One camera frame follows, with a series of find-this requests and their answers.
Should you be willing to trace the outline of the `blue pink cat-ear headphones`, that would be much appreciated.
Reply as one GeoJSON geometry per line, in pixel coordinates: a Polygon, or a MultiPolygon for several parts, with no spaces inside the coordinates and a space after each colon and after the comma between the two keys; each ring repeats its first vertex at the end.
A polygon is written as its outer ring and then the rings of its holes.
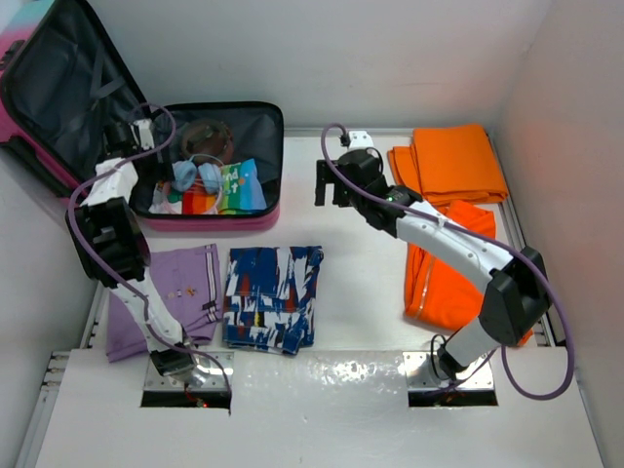
{"type": "Polygon", "coordinates": [[[224,193],[223,168],[220,159],[205,153],[192,154],[188,159],[174,162],[174,179],[167,183],[166,199],[171,193],[181,196],[194,192],[214,196],[213,204],[204,215],[217,215],[224,193]]]}

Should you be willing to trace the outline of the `rainbow striped white t-shirt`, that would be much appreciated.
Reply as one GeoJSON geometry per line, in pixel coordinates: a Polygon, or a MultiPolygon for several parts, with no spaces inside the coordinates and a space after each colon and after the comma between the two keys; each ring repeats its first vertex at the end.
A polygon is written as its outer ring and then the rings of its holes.
{"type": "MultiPolygon", "coordinates": [[[[235,164],[224,163],[222,174],[224,193],[218,215],[247,215],[267,208],[254,160],[248,159],[235,164]]],[[[168,182],[159,182],[156,185],[149,208],[152,214],[216,215],[204,214],[215,201],[214,196],[187,192],[181,196],[171,193],[170,198],[166,199],[168,182]]]]}

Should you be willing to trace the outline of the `brown round case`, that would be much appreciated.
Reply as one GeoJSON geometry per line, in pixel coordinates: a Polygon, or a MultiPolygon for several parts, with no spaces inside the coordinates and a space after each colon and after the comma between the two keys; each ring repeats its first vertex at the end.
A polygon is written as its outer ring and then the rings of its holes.
{"type": "Polygon", "coordinates": [[[233,135],[223,122],[197,119],[182,131],[180,150],[185,159],[206,154],[227,164],[233,157],[233,135]]]}

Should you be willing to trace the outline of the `blue white patterned shorts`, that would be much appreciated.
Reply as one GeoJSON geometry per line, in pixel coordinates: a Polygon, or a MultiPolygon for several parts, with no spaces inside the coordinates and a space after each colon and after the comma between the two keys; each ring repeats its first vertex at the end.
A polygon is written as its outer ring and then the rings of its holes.
{"type": "Polygon", "coordinates": [[[229,252],[223,343],[295,356],[315,342],[320,246],[251,247],[229,252]]]}

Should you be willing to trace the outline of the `purple shirt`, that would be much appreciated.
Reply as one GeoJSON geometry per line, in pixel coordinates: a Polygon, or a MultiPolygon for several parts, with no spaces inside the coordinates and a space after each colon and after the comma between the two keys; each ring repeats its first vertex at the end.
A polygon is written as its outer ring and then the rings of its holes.
{"type": "MultiPolygon", "coordinates": [[[[154,253],[150,275],[167,309],[192,341],[198,344],[212,341],[223,315],[216,245],[154,253]]],[[[127,306],[111,294],[105,345],[107,360],[115,363],[146,351],[143,334],[127,306]]]]}

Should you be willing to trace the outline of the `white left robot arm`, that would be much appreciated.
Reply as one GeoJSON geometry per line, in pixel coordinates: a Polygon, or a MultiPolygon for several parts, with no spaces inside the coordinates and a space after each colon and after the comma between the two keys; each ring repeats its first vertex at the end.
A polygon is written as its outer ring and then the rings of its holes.
{"type": "Polygon", "coordinates": [[[149,119],[109,124],[103,129],[103,161],[95,181],[80,189],[66,220],[85,273],[125,305],[138,326],[154,369],[182,382],[196,362],[186,347],[187,334],[170,313],[149,273],[147,242],[129,202],[138,182],[130,159],[155,147],[149,119]]]}

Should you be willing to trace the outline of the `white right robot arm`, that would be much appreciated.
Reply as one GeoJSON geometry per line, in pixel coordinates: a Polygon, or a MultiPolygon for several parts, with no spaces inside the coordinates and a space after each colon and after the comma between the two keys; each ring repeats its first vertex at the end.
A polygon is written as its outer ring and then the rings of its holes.
{"type": "Polygon", "coordinates": [[[467,279],[483,296],[478,316],[443,344],[432,366],[442,380],[453,380],[474,361],[500,346],[515,346],[550,308],[540,278],[541,254],[525,249],[523,259],[441,214],[420,194],[390,185],[379,158],[356,149],[316,164],[315,203],[326,187],[332,202],[354,208],[373,228],[417,246],[467,279]]]}

